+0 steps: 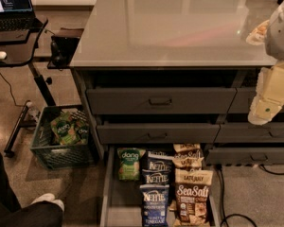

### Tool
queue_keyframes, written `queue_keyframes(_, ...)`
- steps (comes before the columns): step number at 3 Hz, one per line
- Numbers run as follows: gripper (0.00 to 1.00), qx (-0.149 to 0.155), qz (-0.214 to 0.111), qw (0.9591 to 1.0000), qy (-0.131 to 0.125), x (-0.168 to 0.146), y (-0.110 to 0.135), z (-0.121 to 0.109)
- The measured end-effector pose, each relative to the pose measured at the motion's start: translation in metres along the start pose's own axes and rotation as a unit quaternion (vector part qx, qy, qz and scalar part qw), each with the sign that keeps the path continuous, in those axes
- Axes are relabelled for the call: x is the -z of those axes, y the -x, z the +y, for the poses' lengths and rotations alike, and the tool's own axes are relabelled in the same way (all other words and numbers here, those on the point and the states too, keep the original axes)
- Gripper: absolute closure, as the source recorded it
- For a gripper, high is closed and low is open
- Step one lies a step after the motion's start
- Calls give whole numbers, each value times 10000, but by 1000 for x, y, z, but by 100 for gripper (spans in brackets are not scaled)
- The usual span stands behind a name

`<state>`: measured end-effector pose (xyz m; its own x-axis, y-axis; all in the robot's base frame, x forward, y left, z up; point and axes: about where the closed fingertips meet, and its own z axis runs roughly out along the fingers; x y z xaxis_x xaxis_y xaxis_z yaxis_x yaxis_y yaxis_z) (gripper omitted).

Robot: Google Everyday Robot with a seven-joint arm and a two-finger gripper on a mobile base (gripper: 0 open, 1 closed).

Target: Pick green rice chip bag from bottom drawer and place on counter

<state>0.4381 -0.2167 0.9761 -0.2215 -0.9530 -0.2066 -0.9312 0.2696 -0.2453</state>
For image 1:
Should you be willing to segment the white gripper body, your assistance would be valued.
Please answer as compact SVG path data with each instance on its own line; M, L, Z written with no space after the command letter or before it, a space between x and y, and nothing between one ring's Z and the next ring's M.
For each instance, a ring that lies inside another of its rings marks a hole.
M256 93L248 121L261 126L270 122L284 106L284 61L260 70Z

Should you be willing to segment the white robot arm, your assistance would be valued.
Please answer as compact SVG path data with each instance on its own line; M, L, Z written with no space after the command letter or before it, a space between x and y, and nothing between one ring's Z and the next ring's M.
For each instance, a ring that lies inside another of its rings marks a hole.
M256 95L248 121L253 125L270 122L284 106L284 0L269 20L258 25L246 38L252 45L265 45L266 53L277 59L271 68L262 68L257 77Z

